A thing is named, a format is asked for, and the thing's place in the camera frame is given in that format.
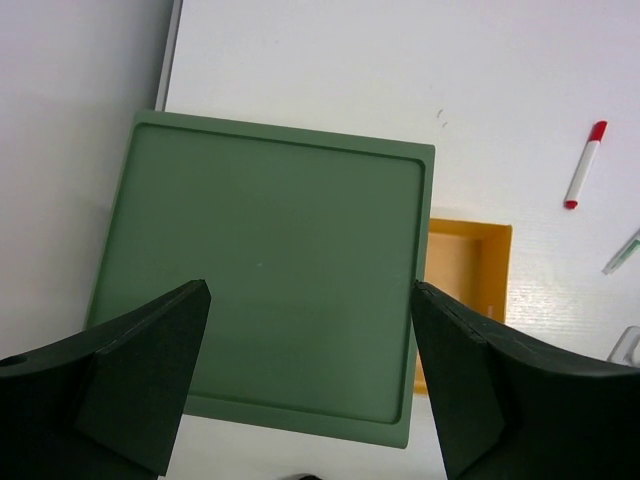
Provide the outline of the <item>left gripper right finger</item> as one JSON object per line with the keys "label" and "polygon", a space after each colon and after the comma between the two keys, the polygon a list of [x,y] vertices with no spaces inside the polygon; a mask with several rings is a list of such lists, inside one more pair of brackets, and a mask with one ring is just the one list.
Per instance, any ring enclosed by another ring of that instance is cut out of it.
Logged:
{"label": "left gripper right finger", "polygon": [[554,347],[416,282],[410,309],[450,479],[635,479],[639,372]]}

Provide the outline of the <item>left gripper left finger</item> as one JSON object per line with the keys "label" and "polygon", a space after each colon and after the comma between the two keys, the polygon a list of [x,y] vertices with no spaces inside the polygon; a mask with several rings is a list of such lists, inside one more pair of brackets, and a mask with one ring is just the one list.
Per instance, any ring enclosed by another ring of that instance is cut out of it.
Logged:
{"label": "left gripper left finger", "polygon": [[4,479],[166,474],[211,294],[192,280],[63,340],[1,362]]}

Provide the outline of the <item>yellow bottom drawer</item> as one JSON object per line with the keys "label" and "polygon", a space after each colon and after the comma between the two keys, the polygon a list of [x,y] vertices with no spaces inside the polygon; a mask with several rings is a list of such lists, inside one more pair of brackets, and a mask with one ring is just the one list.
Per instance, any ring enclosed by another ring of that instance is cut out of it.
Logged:
{"label": "yellow bottom drawer", "polygon": [[506,321],[513,227],[433,218],[425,280],[474,311]]}

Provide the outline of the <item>green fineliner pen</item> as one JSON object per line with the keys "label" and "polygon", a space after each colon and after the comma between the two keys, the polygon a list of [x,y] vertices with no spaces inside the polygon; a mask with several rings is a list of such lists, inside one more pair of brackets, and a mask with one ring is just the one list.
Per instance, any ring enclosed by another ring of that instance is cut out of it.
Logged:
{"label": "green fineliner pen", "polygon": [[604,275],[611,275],[618,270],[633,254],[639,250],[640,231],[634,233],[626,243],[607,262],[602,270]]}

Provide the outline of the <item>red fineliner pen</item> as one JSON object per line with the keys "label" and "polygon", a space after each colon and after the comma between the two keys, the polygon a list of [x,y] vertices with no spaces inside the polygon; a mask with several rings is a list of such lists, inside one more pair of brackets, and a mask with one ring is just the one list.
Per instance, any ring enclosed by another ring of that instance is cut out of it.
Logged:
{"label": "red fineliner pen", "polygon": [[586,182],[590,168],[604,138],[607,127],[607,120],[599,120],[593,125],[589,133],[589,137],[585,143],[584,149],[576,166],[576,170],[565,195],[563,206],[567,210],[575,210],[579,205],[581,190]]}

